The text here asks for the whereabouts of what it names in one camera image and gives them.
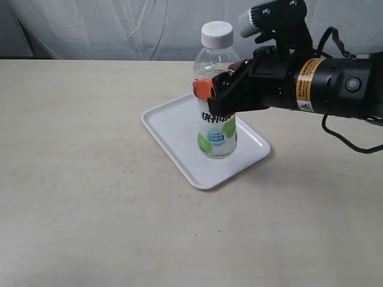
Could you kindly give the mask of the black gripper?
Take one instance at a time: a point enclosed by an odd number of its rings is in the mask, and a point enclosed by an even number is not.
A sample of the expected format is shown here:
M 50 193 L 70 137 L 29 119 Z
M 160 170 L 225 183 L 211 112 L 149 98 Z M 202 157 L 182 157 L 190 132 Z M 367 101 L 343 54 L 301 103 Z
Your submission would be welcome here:
M 280 59 L 276 47 L 254 50 L 253 58 L 232 63 L 214 78 L 193 81 L 193 94 L 212 114 L 234 114 L 268 108 L 297 110 L 295 95 L 299 56 Z

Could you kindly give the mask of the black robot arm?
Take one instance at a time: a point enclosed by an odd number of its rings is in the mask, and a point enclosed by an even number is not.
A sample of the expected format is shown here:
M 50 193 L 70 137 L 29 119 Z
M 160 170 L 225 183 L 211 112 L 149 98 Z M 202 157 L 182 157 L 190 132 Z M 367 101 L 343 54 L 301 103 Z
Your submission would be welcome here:
M 337 59 L 294 52 L 281 60 L 276 47 L 261 47 L 252 59 L 194 80 L 193 93 L 213 115 L 281 108 L 377 120 L 382 117 L 382 53 Z

